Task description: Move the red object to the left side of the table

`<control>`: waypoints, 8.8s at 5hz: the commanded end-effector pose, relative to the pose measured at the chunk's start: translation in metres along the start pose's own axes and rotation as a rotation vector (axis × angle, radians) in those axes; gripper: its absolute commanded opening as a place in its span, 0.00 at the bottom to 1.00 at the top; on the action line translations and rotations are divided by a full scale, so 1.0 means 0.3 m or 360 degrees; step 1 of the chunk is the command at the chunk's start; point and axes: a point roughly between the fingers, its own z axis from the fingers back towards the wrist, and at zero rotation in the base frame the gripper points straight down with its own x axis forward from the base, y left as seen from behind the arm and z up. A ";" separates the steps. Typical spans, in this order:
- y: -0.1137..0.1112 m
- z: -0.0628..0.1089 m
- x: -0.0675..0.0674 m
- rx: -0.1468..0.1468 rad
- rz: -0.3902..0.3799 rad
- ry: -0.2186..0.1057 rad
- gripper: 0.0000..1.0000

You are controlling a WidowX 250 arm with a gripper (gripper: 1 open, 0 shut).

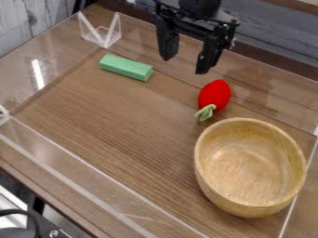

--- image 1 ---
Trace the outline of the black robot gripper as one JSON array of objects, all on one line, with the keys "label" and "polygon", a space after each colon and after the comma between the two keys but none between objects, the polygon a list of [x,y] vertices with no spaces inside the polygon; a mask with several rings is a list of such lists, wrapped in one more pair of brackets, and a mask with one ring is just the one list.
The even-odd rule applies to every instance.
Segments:
[{"label": "black robot gripper", "polygon": [[153,0],[159,54],[171,60],[179,51],[177,28],[212,31],[203,39],[195,74],[216,66],[224,49],[235,44],[239,20],[220,8],[220,0]]}]

